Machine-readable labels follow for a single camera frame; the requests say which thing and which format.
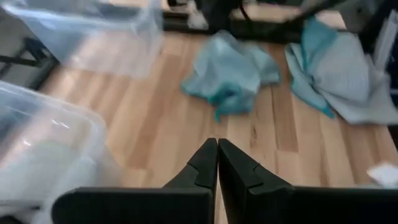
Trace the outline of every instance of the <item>wooden floor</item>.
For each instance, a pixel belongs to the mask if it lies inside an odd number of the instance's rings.
[[[126,187],[163,186],[210,137],[228,138],[295,185],[354,187],[371,182],[369,167],[382,161],[398,164],[385,126],[350,126],[291,94],[281,45],[263,44],[280,65],[282,84],[264,87],[252,113],[222,117],[217,123],[210,105],[180,91],[205,39],[166,34],[144,79],[59,68],[42,93],[103,117],[106,143],[124,169]],[[221,194],[216,203],[216,221],[226,223]]]

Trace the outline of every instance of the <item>transparent plastic box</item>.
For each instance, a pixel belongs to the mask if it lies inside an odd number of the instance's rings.
[[[162,44],[161,0],[121,7],[100,0],[3,0],[66,66],[144,77]]]
[[[97,114],[0,82],[0,216],[40,205],[28,223],[48,224],[66,191],[120,186],[105,137]]]

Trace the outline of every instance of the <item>towel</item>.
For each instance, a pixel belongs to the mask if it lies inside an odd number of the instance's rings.
[[[333,117],[334,108],[351,124],[397,124],[389,77],[375,68],[358,38],[308,21],[302,44],[285,50],[292,91],[308,105]]]
[[[220,31],[200,50],[181,88],[215,106],[220,121],[222,114],[250,112],[260,87],[279,82],[279,68],[265,50]]]

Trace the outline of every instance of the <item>black furniture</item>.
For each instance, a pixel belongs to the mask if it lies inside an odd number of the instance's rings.
[[[34,60],[22,58],[26,52],[30,53]],[[10,71],[13,65],[36,67],[37,70],[30,74],[32,81],[25,82],[23,86],[31,90],[39,90],[50,76],[51,71],[59,64],[58,60],[48,52],[43,43],[28,37],[24,38],[22,46],[13,55],[0,55],[0,62],[4,63],[0,67],[0,80]]]
[[[288,44],[300,43],[303,24],[305,20],[313,17],[316,13],[329,9],[346,0],[325,0],[306,9],[303,13],[293,19],[284,22],[253,21],[246,15],[242,0],[195,0],[209,23],[208,29],[196,29],[187,24],[188,15],[168,12],[164,14],[164,30],[185,32],[189,34],[211,35],[219,30],[228,30],[237,39],[261,40]],[[290,1],[266,1],[276,4],[289,4]],[[233,9],[240,8],[245,19],[230,19],[229,14]]]
[[[376,39],[379,36],[381,27],[390,16],[391,10],[398,9],[398,1],[396,0],[380,0],[381,5],[378,7],[376,13],[370,18],[362,31],[358,34],[362,43],[362,48],[365,52],[373,53]]]
[[[388,223],[398,190],[297,187],[226,139],[208,139],[161,189],[80,188],[52,208],[54,224],[214,223],[220,175],[228,223]]]

